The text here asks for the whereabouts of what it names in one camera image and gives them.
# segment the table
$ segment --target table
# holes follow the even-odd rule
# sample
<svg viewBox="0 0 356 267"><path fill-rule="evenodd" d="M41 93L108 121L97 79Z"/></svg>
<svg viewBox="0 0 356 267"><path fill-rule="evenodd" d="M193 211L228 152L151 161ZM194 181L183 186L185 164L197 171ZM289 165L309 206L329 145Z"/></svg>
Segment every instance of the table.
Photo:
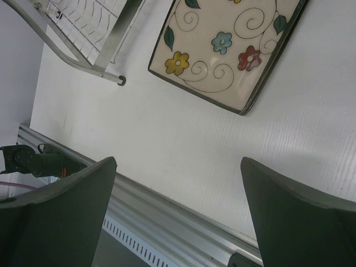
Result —
<svg viewBox="0 0 356 267"><path fill-rule="evenodd" d="M256 244L240 161L356 201L356 2L310 1L246 117L148 73L171 1L147 1L120 67L127 84L74 70L43 49L31 128Z"/></svg>

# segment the yellow flower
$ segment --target yellow flower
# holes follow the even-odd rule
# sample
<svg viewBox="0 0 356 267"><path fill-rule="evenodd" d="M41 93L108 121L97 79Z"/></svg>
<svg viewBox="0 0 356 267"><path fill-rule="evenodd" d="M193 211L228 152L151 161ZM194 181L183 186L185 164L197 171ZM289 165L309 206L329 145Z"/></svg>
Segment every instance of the yellow flower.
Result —
<svg viewBox="0 0 356 267"><path fill-rule="evenodd" d="M176 76L179 76L183 71L189 67L188 62L189 55L187 53L181 54L180 52L175 52L173 58L167 60L165 66L167 67L166 73L174 73Z"/></svg>

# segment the leaf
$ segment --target leaf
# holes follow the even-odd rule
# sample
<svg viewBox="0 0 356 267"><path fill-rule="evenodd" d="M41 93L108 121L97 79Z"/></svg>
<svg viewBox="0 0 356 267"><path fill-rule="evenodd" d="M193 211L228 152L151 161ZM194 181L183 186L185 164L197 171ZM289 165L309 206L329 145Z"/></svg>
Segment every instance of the leaf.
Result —
<svg viewBox="0 0 356 267"><path fill-rule="evenodd" d="M283 15L276 17L275 21L273 22L273 27L276 30L277 35L282 32L286 26L287 19Z"/></svg>
<svg viewBox="0 0 356 267"><path fill-rule="evenodd" d="M171 49L171 51L173 51L174 33L169 26L166 28L164 39L166 45Z"/></svg>
<svg viewBox="0 0 356 267"><path fill-rule="evenodd" d="M196 0L185 0L185 4L190 8L200 8Z"/></svg>

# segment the dish rack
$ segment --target dish rack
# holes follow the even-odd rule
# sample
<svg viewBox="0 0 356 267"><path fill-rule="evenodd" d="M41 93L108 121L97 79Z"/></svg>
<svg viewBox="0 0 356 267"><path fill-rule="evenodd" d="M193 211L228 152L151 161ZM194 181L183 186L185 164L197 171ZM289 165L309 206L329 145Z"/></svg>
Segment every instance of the dish rack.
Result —
<svg viewBox="0 0 356 267"><path fill-rule="evenodd" d="M3 1L70 66L120 86L126 83L126 77L112 69L145 0L29 0L37 12L28 12L15 0ZM55 44L32 13L41 15L71 53Z"/></svg>

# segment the square plate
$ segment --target square plate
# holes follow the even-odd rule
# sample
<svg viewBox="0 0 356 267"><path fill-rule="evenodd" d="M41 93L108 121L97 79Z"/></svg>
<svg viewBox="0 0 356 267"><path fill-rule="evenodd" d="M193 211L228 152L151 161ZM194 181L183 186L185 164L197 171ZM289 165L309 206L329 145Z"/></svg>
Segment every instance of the square plate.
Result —
<svg viewBox="0 0 356 267"><path fill-rule="evenodd" d="M174 0L149 71L246 115L308 0Z"/></svg>

